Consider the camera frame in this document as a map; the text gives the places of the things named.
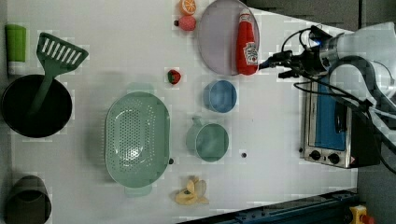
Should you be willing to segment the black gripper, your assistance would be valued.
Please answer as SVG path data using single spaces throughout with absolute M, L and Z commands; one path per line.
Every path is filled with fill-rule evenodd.
M 303 42 L 303 34 L 308 32 L 308 39 L 316 43 L 315 46 L 311 47 L 309 43 Z M 286 43 L 294 36 L 298 36 L 300 45 L 303 47 L 303 52 L 298 55 L 294 55 L 293 52 L 288 49 L 285 50 Z M 326 69 L 321 64 L 319 58 L 319 50 L 327 40 L 332 38 L 331 35 L 324 32 L 319 27 L 312 25 L 309 28 L 297 31 L 290 35 L 282 44 L 281 51 L 276 53 L 273 57 L 268 58 L 266 61 L 259 64 L 259 69 L 266 69 L 276 67 L 277 65 L 290 68 L 289 71 L 278 74 L 279 78 L 292 78 L 299 77 L 302 75 L 319 76 L 325 73 Z

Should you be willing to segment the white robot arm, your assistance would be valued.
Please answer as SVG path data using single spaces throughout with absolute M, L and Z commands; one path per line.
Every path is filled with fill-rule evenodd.
M 259 65 L 283 66 L 280 78 L 304 77 L 365 116 L 388 147 L 395 146 L 395 24 L 384 22 L 354 33 L 329 35 L 307 29 L 314 47 L 295 55 L 282 49 Z

